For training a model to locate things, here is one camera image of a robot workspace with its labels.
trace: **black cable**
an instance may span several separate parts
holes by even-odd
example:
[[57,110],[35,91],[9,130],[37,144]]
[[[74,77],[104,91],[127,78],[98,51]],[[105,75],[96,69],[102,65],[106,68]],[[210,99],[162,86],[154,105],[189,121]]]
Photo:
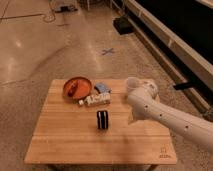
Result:
[[3,13],[3,15],[0,18],[0,24],[1,24],[2,20],[9,20],[9,19],[16,19],[16,18],[26,18],[26,17],[36,17],[36,16],[44,16],[43,17],[43,21],[45,23],[51,23],[51,22],[54,22],[56,20],[55,12],[54,12],[54,10],[53,10],[53,8],[51,6],[51,1],[49,1],[49,7],[50,7],[50,10],[51,10],[53,18],[50,19],[50,20],[47,20],[47,17],[48,17],[47,14],[43,14],[43,13],[30,14],[30,15],[20,15],[20,16],[14,16],[14,17],[4,17],[4,15],[5,15],[6,11],[7,11],[7,8],[8,8],[8,6],[9,6],[9,4],[10,4],[11,1],[12,0],[8,0],[7,6],[4,9],[4,13]]
[[4,15],[5,15],[5,13],[6,13],[8,7],[9,7],[11,1],[12,1],[12,0],[8,0],[8,1],[7,1],[7,5],[6,5],[6,7],[4,8],[3,14],[2,14],[2,16],[1,16],[1,18],[0,18],[0,24],[1,24],[2,20],[3,20],[3,18],[4,18]]
[[46,15],[46,14],[43,14],[43,15],[44,15],[43,21],[44,21],[45,23],[52,23],[52,22],[54,22],[54,21],[56,20],[55,12],[54,12],[54,9],[52,8],[52,5],[51,5],[51,0],[49,0],[49,7],[50,7],[50,10],[51,10],[51,13],[52,13],[53,18],[52,18],[51,20],[46,20],[47,15]]

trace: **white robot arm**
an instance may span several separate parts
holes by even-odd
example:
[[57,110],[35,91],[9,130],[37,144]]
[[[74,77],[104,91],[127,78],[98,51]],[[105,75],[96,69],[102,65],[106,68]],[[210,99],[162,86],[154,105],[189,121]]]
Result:
[[128,94],[127,100],[132,106],[133,118],[141,120],[149,117],[157,120],[213,154],[213,124],[157,102],[154,100],[157,93],[157,85],[146,82]]

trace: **blue object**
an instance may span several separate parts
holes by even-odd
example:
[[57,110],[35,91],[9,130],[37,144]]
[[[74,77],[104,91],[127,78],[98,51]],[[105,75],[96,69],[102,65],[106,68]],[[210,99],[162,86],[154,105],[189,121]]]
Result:
[[108,88],[105,84],[103,83],[97,83],[95,85],[95,89],[99,92],[99,93],[110,93],[111,89]]

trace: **small black object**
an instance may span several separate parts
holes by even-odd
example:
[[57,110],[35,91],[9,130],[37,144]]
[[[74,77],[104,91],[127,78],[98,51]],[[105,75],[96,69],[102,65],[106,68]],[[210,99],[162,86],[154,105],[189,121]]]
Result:
[[109,119],[106,110],[97,111],[98,129],[108,129]]
[[174,87],[175,90],[184,90],[184,89],[191,88],[193,86],[194,85],[193,85],[192,82],[186,82],[186,83],[176,84],[173,87]]
[[128,34],[133,32],[133,27],[129,23],[126,17],[116,18],[113,21],[113,26],[119,32],[119,34]]

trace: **polished floor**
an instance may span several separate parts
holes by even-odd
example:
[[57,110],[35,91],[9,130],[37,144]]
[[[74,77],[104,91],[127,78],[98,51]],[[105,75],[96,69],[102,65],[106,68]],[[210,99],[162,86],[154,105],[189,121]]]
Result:
[[[8,0],[0,0],[3,16]],[[50,12],[48,0],[11,0],[0,22],[0,171],[48,171],[23,162],[48,87],[53,79],[152,78],[163,103],[199,115],[134,34],[120,36],[112,26],[118,15],[105,3],[88,12]],[[114,53],[103,54],[113,48]],[[171,133],[178,163],[156,170],[213,170],[213,156]],[[143,166],[72,165],[64,170],[143,170]]]

